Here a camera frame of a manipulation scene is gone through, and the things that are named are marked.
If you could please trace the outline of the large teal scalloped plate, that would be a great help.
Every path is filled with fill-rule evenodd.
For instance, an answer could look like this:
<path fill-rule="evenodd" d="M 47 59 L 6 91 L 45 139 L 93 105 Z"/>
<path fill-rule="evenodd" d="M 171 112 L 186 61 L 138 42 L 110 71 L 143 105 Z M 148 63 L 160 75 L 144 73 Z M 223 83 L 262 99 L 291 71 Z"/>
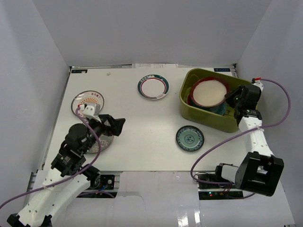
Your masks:
<path fill-rule="evenodd" d="M 212 112 L 212 113 L 215 113 L 215 114 L 218 114 L 218 115 L 224 115 L 224 113 L 226 111 L 226 108 L 227 108 L 227 104 L 225 102 L 223 102 L 222 104 L 220 104 L 218 106 L 215 106 L 215 107 L 198 106 L 191 100 L 190 93 L 191 93 L 191 87 L 189 88 L 189 93 L 187 95 L 187 100 L 186 100 L 186 103 L 188 105 L 199 108 L 199 109 L 202 109 L 202 110 L 205 110 L 205 111 L 208 111 L 208 112 Z"/>

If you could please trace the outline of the red lacquer round tray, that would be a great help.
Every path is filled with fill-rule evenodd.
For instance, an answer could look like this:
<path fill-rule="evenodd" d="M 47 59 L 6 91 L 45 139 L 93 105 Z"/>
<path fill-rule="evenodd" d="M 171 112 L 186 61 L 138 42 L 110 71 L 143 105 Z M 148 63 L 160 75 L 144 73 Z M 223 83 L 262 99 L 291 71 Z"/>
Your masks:
<path fill-rule="evenodd" d="M 194 105 L 211 108 L 221 105 L 230 87 L 227 82 L 217 77 L 207 77 L 197 81 L 191 88 L 189 97 Z"/>

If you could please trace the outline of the white plate orange sunburst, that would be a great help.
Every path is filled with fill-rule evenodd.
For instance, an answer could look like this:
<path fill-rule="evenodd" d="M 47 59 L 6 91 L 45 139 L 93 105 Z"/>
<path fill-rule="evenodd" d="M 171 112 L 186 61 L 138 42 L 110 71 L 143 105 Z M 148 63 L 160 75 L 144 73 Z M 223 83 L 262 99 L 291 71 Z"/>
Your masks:
<path fill-rule="evenodd" d="M 104 107 L 104 102 L 105 100 L 101 93 L 95 90 L 83 91 L 74 97 L 71 103 L 71 111 L 74 115 L 76 115 L 76 109 L 78 108 L 78 105 L 92 103 L 100 105 L 99 111 L 101 112 Z"/>

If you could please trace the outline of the white plate teal rim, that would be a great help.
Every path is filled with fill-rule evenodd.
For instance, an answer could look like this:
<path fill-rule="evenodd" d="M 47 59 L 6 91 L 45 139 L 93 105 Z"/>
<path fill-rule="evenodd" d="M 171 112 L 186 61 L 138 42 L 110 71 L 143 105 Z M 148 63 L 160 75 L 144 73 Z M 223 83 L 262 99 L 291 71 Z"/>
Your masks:
<path fill-rule="evenodd" d="M 150 74 L 140 79 L 137 90 L 145 99 L 159 100 L 169 92 L 169 83 L 163 76 Z"/>

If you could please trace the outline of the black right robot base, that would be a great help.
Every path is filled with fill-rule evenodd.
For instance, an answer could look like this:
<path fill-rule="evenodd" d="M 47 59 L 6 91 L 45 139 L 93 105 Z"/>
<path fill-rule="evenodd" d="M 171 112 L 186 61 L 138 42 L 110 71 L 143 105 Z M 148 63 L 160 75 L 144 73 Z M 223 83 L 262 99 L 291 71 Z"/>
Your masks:
<path fill-rule="evenodd" d="M 234 186 L 238 166 L 220 163 L 214 171 L 204 171 L 195 174 L 199 189 L 223 189 Z"/>

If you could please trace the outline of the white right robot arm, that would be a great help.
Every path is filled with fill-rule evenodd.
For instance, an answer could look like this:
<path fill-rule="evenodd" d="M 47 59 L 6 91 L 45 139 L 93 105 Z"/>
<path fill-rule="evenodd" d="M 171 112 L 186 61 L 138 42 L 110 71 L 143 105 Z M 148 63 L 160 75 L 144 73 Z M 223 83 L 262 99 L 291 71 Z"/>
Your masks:
<path fill-rule="evenodd" d="M 284 168 L 282 159 L 270 150 L 261 129 L 262 116 L 256 109 L 261 88 L 252 84 L 239 86 L 226 94 L 225 100 L 234 109 L 234 118 L 245 141 L 246 156 L 240 166 L 221 164 L 221 172 L 214 176 L 218 188 L 231 182 L 237 189 L 272 196 Z"/>

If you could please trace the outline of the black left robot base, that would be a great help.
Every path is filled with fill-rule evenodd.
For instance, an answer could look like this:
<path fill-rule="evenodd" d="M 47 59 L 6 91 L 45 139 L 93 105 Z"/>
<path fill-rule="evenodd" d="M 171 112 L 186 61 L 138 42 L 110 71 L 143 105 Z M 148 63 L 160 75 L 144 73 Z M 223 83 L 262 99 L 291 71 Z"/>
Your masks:
<path fill-rule="evenodd" d="M 90 185 L 84 192 L 90 192 L 85 195 L 88 198 L 115 198 L 115 175 L 104 174 L 97 168 L 91 166 L 83 172 Z"/>

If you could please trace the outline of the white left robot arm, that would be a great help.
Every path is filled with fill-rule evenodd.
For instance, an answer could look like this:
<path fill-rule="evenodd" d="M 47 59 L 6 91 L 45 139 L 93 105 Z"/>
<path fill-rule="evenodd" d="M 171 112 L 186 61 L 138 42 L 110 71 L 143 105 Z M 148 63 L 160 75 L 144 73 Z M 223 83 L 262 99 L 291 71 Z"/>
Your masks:
<path fill-rule="evenodd" d="M 124 123 L 124 118 L 102 114 L 72 125 L 42 186 L 31 191 L 32 199 L 11 214 L 7 223 L 12 227 L 50 227 L 73 199 L 88 188 L 98 187 L 100 171 L 92 163 L 85 164 L 85 155 L 100 143 L 100 136 L 119 136 Z"/>

